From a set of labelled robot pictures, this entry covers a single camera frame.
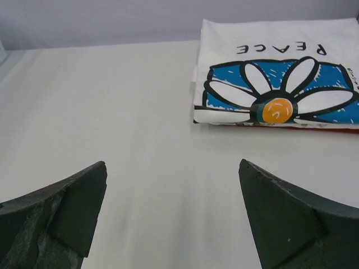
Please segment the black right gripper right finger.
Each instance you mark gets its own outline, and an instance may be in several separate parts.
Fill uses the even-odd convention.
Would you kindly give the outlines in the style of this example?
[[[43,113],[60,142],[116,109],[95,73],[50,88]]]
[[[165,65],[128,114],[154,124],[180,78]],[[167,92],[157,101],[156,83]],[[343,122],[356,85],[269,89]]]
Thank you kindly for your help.
[[[240,186],[262,268],[358,268],[358,209],[245,159]]]

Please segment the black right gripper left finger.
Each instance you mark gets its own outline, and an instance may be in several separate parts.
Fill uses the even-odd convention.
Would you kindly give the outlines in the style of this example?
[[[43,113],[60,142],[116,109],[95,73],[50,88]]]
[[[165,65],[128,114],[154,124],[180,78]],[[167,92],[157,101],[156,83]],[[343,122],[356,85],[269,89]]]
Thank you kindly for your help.
[[[1,268],[81,268],[107,188],[105,162],[1,203]]]

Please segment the red folded t-shirt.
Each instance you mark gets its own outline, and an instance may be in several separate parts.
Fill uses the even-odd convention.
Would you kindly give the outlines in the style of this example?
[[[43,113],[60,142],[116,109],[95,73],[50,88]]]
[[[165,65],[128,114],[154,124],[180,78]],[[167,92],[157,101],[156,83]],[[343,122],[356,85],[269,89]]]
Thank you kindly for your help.
[[[256,126],[256,125],[243,125],[235,124],[235,127],[259,127],[259,128],[281,128],[281,129],[291,129],[291,130],[302,130],[302,131],[320,131],[320,132],[332,132],[332,133],[349,133],[358,135],[358,129],[325,129],[325,128],[307,128],[307,127],[298,127],[298,126],[289,126],[289,127],[278,127],[278,126]]]

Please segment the white flower print t-shirt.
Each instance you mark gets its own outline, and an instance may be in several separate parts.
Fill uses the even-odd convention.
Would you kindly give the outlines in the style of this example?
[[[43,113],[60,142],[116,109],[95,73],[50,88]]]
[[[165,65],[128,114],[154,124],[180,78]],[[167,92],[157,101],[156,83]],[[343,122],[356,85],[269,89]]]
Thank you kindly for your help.
[[[358,132],[358,20],[204,20],[194,122]]]

